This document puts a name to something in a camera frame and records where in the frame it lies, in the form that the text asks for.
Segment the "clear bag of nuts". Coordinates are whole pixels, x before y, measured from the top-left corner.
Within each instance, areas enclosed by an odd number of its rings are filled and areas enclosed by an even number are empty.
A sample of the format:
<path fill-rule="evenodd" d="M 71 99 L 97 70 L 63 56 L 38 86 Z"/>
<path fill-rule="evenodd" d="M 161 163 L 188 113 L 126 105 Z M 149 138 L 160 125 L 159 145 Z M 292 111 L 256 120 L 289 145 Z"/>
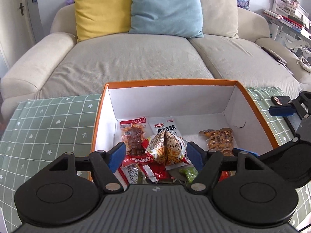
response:
<path fill-rule="evenodd" d="M 204 137 L 208 151 L 219 151 L 224 156 L 233 156 L 234 139 L 232 129 L 225 127 L 222 129 L 206 129 L 199 132 L 199 136 Z"/>

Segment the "fries snack bag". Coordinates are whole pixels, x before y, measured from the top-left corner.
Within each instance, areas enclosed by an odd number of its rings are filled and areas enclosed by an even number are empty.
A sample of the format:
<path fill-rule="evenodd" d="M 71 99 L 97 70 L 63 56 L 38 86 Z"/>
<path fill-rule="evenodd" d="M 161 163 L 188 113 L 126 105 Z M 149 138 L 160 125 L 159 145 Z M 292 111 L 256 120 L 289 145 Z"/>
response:
<path fill-rule="evenodd" d="M 169 131 L 148 137 L 143 141 L 143 148 L 154 162 L 166 167 L 187 163 L 187 142 Z"/>

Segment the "green sausage stick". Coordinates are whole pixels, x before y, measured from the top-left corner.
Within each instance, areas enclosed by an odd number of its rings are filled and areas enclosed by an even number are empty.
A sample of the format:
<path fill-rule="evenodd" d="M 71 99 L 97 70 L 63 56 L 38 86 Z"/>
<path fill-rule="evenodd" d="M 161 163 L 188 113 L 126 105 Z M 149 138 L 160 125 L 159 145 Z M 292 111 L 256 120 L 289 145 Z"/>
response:
<path fill-rule="evenodd" d="M 179 173 L 186 177 L 187 183 L 192 183 L 198 175 L 198 171 L 195 167 L 180 168 Z"/>

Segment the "black notebook on table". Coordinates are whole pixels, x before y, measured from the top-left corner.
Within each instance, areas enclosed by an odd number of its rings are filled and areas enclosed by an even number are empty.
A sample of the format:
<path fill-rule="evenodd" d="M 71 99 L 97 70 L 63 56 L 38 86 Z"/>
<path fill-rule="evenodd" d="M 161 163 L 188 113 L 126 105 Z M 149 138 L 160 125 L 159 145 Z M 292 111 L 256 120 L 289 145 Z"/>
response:
<path fill-rule="evenodd" d="M 288 105 L 291 99 L 289 96 L 272 96 L 270 100 L 275 106 L 282 106 L 282 105 Z"/>

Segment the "red meat snack packet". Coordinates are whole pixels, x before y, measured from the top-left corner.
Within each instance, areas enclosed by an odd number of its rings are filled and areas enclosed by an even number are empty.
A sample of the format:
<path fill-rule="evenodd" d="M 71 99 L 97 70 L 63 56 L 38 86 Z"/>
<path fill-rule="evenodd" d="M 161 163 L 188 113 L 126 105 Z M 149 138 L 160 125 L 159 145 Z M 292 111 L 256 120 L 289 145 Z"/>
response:
<path fill-rule="evenodd" d="M 120 122 L 121 139 L 126 145 L 127 155 L 142 155 L 144 154 L 145 130 L 147 126 L 147 119 L 140 117 L 131 120 L 123 120 Z"/>

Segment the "dark book on sofa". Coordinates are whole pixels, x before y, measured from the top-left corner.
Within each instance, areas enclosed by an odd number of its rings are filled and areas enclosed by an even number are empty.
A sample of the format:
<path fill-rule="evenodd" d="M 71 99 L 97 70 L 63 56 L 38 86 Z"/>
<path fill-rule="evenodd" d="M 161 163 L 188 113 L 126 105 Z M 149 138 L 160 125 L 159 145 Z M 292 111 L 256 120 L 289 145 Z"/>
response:
<path fill-rule="evenodd" d="M 278 54 L 276 54 L 274 51 L 267 49 L 265 47 L 261 47 L 262 50 L 264 50 L 270 57 L 272 57 L 278 64 L 281 64 L 286 68 L 286 70 L 291 74 L 294 75 L 294 73 L 287 67 L 287 62 L 281 58 Z"/>

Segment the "orange cardboard box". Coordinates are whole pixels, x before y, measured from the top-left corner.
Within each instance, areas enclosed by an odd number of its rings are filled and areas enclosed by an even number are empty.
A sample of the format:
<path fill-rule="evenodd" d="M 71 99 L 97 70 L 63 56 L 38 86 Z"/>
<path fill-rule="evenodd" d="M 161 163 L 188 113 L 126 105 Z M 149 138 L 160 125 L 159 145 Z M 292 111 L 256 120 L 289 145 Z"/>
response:
<path fill-rule="evenodd" d="M 182 138 L 203 150 L 207 143 L 199 132 L 228 127 L 234 147 L 262 155 L 278 147 L 255 102 L 238 81 L 217 79 L 170 79 L 112 82 L 104 87 L 94 127 L 92 150 L 109 151 L 122 142 L 120 122 L 147 119 L 144 140 L 153 135 L 151 117 L 174 117 Z M 170 167 L 154 162 L 145 153 L 127 155 L 115 172 L 124 185 L 172 183 L 171 170 L 192 167 L 179 163 Z"/>

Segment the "white gluten snack packet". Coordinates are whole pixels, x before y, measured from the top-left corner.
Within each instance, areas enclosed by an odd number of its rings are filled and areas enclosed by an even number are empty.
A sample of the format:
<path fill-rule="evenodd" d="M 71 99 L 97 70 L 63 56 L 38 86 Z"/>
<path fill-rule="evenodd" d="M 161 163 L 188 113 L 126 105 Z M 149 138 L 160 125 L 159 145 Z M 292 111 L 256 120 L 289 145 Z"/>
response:
<path fill-rule="evenodd" d="M 151 140 L 153 140 L 158 133 L 166 131 L 167 133 L 170 132 L 171 134 L 180 137 L 182 144 L 184 146 L 187 145 L 188 142 L 182 138 L 174 117 L 151 117 L 148 119 L 148 123 L 153 132 L 153 135 L 148 138 L 149 143 L 151 143 Z"/>

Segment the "beige fabric sofa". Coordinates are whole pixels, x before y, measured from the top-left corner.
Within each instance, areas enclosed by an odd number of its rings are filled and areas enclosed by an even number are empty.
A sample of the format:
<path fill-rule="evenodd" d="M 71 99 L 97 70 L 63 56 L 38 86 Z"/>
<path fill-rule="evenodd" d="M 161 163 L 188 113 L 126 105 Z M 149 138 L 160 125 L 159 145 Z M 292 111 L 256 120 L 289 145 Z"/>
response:
<path fill-rule="evenodd" d="M 245 87 L 278 87 L 295 98 L 310 90 L 310 74 L 297 57 L 269 37 L 267 21 L 238 9 L 238 38 L 206 35 L 108 35 L 77 42 L 72 5 L 60 9 L 51 32 L 28 50 L 1 80 L 4 119 L 29 99 L 98 94 L 108 82 L 143 79 L 237 80 Z M 261 47 L 287 62 L 291 75 Z"/>

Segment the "green checked tablecloth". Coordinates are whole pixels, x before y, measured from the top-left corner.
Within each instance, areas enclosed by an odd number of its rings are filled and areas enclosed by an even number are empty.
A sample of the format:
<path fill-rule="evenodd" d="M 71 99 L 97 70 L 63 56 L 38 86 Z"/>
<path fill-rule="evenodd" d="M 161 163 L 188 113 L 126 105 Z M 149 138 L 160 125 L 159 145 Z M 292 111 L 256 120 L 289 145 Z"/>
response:
<path fill-rule="evenodd" d="M 289 126 L 268 113 L 277 87 L 245 88 L 279 145 L 293 139 Z M 14 204 L 17 188 L 67 151 L 76 156 L 93 152 L 94 127 L 102 94 L 26 100 L 15 110 L 1 139 L 1 232 L 12 232 L 21 221 Z"/>

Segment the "white desk with books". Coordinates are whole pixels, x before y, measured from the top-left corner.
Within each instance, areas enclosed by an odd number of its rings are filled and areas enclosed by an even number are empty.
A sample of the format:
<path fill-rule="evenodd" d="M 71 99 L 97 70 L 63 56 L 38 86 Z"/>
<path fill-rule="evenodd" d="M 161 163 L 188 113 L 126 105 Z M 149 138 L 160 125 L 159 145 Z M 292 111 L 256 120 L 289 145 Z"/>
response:
<path fill-rule="evenodd" d="M 297 55 L 310 58 L 310 19 L 298 0 L 273 0 L 263 16 L 270 24 L 270 37 Z"/>

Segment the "beige cushion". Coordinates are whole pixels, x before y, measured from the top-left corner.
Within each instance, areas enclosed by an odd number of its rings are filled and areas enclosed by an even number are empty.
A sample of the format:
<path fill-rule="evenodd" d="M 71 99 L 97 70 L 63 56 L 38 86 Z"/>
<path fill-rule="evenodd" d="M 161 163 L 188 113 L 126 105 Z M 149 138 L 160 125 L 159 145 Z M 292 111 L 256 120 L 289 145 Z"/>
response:
<path fill-rule="evenodd" d="M 205 35 L 238 38 L 237 0 L 200 0 Z"/>

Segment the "yellow cushion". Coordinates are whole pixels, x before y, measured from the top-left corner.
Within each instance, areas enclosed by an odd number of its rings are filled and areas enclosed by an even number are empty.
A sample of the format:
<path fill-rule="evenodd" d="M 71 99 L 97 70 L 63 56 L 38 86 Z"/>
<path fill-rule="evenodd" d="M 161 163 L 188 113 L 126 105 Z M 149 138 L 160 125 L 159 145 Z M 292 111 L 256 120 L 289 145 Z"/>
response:
<path fill-rule="evenodd" d="M 131 4 L 132 0 L 74 0 L 78 41 L 128 32 Z"/>

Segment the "white door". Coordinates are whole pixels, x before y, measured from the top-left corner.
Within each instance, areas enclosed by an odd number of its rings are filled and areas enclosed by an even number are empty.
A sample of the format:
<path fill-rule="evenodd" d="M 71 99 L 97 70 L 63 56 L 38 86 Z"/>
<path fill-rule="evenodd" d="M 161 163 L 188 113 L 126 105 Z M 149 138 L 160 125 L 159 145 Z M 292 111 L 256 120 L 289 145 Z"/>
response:
<path fill-rule="evenodd" d="M 1 0 L 1 52 L 7 66 L 34 44 L 26 0 Z"/>

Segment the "light blue cushion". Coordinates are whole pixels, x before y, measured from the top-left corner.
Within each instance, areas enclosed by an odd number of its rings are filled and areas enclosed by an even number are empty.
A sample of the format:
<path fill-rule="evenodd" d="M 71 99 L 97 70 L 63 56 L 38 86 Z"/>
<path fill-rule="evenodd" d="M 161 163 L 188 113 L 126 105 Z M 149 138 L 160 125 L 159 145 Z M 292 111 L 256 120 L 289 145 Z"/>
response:
<path fill-rule="evenodd" d="M 200 0 L 132 0 L 130 34 L 203 38 Z"/>

